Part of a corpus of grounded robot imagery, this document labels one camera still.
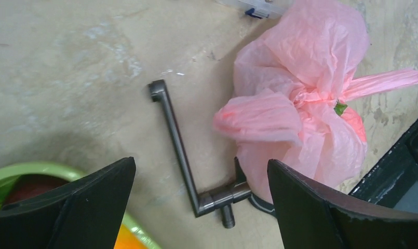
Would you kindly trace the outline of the pink plastic bag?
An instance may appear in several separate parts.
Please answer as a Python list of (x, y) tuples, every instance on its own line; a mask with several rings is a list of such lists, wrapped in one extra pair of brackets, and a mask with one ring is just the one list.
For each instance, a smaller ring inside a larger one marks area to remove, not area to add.
[(234, 96), (213, 126), (236, 141), (241, 168), (260, 199), (272, 203), (271, 159), (329, 187), (359, 173), (367, 138), (347, 102), (418, 84), (411, 69), (355, 78), (369, 45), (357, 10), (339, 1), (296, 1), (238, 53)]

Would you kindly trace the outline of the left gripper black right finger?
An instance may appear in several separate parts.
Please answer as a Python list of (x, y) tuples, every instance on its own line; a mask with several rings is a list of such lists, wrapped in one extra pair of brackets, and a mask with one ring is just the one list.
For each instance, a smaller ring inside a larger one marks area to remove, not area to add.
[(286, 164), (267, 164), (285, 248), (418, 248), (418, 213), (346, 195)]

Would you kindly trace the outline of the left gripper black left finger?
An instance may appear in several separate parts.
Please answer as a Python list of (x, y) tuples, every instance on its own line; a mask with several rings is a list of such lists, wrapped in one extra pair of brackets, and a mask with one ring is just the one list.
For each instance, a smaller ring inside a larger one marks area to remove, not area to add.
[(94, 173), (0, 210), (0, 248), (113, 248), (136, 163), (122, 158)]

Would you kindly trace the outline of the fake orange carrot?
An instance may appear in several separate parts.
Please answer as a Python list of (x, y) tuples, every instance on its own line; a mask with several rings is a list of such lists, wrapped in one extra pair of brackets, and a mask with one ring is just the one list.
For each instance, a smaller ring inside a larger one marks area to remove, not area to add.
[(147, 247), (125, 225), (121, 225), (114, 249), (147, 249)]

